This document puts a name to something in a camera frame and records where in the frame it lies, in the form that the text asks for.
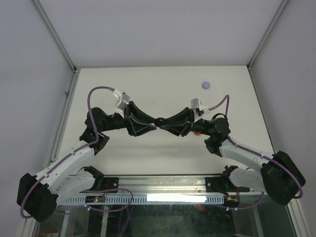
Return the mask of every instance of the purple cable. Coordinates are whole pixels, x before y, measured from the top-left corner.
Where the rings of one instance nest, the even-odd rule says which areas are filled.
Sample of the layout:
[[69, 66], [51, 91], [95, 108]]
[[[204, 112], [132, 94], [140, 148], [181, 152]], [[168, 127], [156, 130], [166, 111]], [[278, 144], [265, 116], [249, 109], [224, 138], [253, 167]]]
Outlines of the purple cable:
[[87, 206], [88, 206], [90, 209], [95, 210], [95, 211], [100, 211], [100, 212], [117, 212], [117, 211], [122, 211], [122, 210], [128, 208], [128, 207], [131, 205], [131, 203], [133, 202], [134, 195], [133, 195], [133, 193], [131, 192], [131, 190], [128, 190], [128, 189], [120, 189], [120, 188], [119, 188], [119, 189], [108, 189], [108, 190], [101, 190], [101, 191], [86, 190], [86, 191], [83, 191], [82, 193], [109, 193], [109, 192], [113, 192], [113, 191], [126, 191], [126, 192], [130, 193], [131, 199], [130, 199], [129, 203], [126, 204], [124, 207], [119, 208], [119, 209], [115, 209], [115, 210], [100, 210], [100, 209], [94, 208], [94, 207], [89, 206], [89, 205], [87, 205]]
[[127, 211], [127, 220], [126, 220], [126, 223], [125, 225], [123, 226], [123, 229], [121, 230], [120, 232], [120, 224], [121, 224], [121, 219], [122, 219], [122, 215], [123, 215], [123, 212], [124, 210], [120, 211], [120, 214], [119, 214], [119, 221], [118, 221], [118, 237], [121, 237], [123, 235], [123, 233], [125, 232], [125, 229], [127, 227], [127, 224], [128, 224], [128, 218], [129, 218], [129, 210], [128, 208], [126, 209]]
[[121, 231], [121, 233], [120, 233], [120, 237], [121, 237], [121, 236], [123, 236], [123, 234], [124, 234], [124, 232], [125, 232], [125, 230], [126, 230], [126, 228], [127, 228], [127, 225], [128, 225], [128, 223], [129, 223], [129, 221], [130, 221], [130, 218], [131, 218], [131, 216], [132, 216], [133, 207], [132, 207], [132, 209], [131, 209], [130, 213], [129, 213], [128, 209], [127, 209], [127, 212], [128, 212], [128, 214], [127, 214], [127, 215], [128, 215], [128, 217], [127, 217], [127, 220], [126, 220], [125, 226], [124, 226], [124, 228], [122, 229], [122, 231]]
[[[259, 152], [256, 152], [256, 151], [253, 151], [247, 147], [243, 147], [239, 144], [237, 144], [236, 142], [234, 142], [230, 136], [228, 136], [228, 140], [236, 147], [239, 147], [241, 149], [243, 149], [244, 151], [247, 151], [247, 152], [250, 152], [256, 156], [261, 156], [261, 154]], [[283, 165], [281, 165], [279, 162], [271, 159], [270, 157], [267, 157], [267, 156], [262, 156], [264, 159], [267, 159], [268, 161], [271, 161], [273, 164], [277, 165], [278, 167], [280, 167], [281, 169], [283, 169], [293, 180], [294, 182], [296, 183], [296, 185], [298, 186], [299, 190], [300, 190], [300, 194], [298, 196], [296, 196], [295, 198], [301, 198], [304, 194], [303, 192], [303, 189], [302, 189], [302, 186], [300, 184], [300, 182], [298, 182], [298, 180], [295, 178], [295, 176], [287, 169], [285, 168]]]
[[226, 110], [225, 110], [225, 115], [227, 116], [227, 114], [228, 114], [228, 106], [229, 106], [229, 95], [225, 95], [225, 97], [222, 99], [221, 102], [218, 103], [218, 105], [215, 105], [215, 106], [213, 106], [211, 108], [208, 108], [208, 110], [212, 111], [212, 110], [217, 109], [218, 107], [220, 107], [225, 102], [225, 100], [227, 100]]
[[[93, 88], [92, 90], [90, 90], [89, 94], [88, 94], [88, 99], [87, 99], [87, 103], [88, 103], [88, 112], [89, 112], [89, 115], [90, 115], [90, 118], [91, 118], [91, 123], [92, 123], [92, 127], [93, 127], [93, 130], [94, 130], [94, 133], [95, 133], [95, 141], [93, 142], [90, 142], [90, 143], [87, 143], [81, 147], [79, 147], [78, 149], [74, 150], [74, 153], [76, 153], [77, 151], [87, 147], [87, 146], [90, 146], [90, 145], [93, 145], [95, 143], [97, 143], [99, 141], [99, 134], [98, 134], [98, 131], [97, 131], [97, 126], [95, 124], [95, 121], [94, 121], [94, 117], [93, 117], [93, 114], [92, 114], [92, 110], [91, 110], [91, 105], [90, 105], [90, 98], [91, 98], [91, 94], [95, 91], [95, 90], [98, 90], [98, 89], [107, 89], [107, 90], [110, 90], [110, 91], [114, 91], [114, 88], [112, 87], [108, 87], [108, 86], [97, 86], [95, 88]], [[53, 172], [57, 167], [59, 167], [61, 165], [61, 163], [63, 163], [66, 159], [68, 159], [72, 154], [69, 153], [68, 155], [66, 155], [64, 158], [62, 158], [54, 167], [52, 167], [48, 172], [47, 174], [50, 174], [51, 172]], [[45, 178], [45, 176], [42, 176], [41, 178], [39, 178], [35, 183], [34, 185], [30, 188], [30, 190], [27, 192], [27, 194], [25, 195], [22, 203], [21, 203], [21, 208], [20, 208], [20, 215], [22, 218], [24, 219], [29, 219], [31, 218], [31, 216], [26, 216], [24, 215], [23, 213], [23, 210], [24, 210], [24, 206], [25, 206], [25, 203], [26, 203], [26, 200], [29, 198], [29, 196], [31, 195], [32, 191], [35, 189], [35, 187]]]
[[119, 237], [119, 235], [120, 235], [119, 230], [120, 230], [120, 222], [121, 222], [121, 219], [122, 219], [122, 214], [123, 214], [123, 210], [122, 210], [122, 211], [120, 211], [120, 213], [119, 213], [119, 220], [118, 220], [118, 234], [117, 234], [117, 236], [118, 236], [118, 237]]

